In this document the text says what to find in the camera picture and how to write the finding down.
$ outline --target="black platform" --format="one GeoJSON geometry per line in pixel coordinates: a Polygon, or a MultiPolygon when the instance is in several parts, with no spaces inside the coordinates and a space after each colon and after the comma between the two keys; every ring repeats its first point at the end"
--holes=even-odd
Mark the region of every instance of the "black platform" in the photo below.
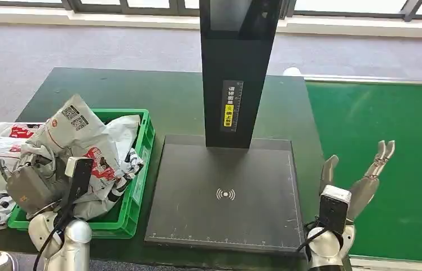
{"type": "Polygon", "coordinates": [[[145,241],[294,253],[303,240],[290,141],[206,148],[202,136],[166,136],[145,241]]]}

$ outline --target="plastic crate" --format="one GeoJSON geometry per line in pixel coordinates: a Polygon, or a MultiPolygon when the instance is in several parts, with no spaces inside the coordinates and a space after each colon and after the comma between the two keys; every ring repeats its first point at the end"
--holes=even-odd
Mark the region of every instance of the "plastic crate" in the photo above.
{"type": "MultiPolygon", "coordinates": [[[[105,215],[89,220],[93,238],[129,239],[135,235],[144,184],[148,173],[151,150],[155,141],[155,129],[151,124],[148,110],[145,109],[93,109],[93,112],[104,122],[127,115],[140,115],[141,125],[134,148],[144,160],[144,167],[133,179],[121,199],[105,215]]],[[[8,227],[28,230],[29,221],[26,213],[16,206],[8,219],[8,227]]]]}

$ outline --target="robotic hand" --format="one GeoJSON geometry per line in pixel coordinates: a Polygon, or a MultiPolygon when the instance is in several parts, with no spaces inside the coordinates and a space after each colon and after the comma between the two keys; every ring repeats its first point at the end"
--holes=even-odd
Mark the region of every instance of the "robotic hand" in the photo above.
{"type": "Polygon", "coordinates": [[[92,159],[70,157],[65,175],[70,177],[71,187],[60,202],[61,208],[57,212],[39,211],[30,221],[28,234],[39,250],[34,271],[40,256],[45,258],[45,271],[89,270],[91,228],[73,217],[73,202],[87,192],[92,166],[92,159]]]}
{"type": "Polygon", "coordinates": [[[319,189],[319,217],[306,225],[309,231],[307,241],[298,248],[307,246],[309,270],[344,270],[342,260],[354,243],[354,220],[372,200],[379,186],[378,176],[394,150],[394,141],[387,145],[380,141],[372,165],[349,190],[333,186],[333,169],[339,162],[338,157],[333,155],[324,163],[319,189]]]}

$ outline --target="black scanner stand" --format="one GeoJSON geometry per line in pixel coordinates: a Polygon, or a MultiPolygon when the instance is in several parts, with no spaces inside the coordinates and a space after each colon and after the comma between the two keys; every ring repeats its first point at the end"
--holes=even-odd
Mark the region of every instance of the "black scanner stand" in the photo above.
{"type": "Polygon", "coordinates": [[[280,5],[200,1],[205,137],[166,135],[146,242],[304,256],[291,141],[252,139],[280,5]]]}

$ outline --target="gray carpet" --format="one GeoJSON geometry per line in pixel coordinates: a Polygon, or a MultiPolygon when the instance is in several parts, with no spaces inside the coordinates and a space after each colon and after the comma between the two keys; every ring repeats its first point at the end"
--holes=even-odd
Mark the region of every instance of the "gray carpet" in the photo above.
{"type": "MultiPolygon", "coordinates": [[[[14,121],[53,67],[201,71],[199,32],[0,25],[0,121],[14,121]]],[[[278,34],[268,73],[422,79],[422,40],[278,34]]],[[[33,259],[17,255],[22,270],[33,259]]],[[[92,261],[91,270],[149,270],[92,261]]]]}

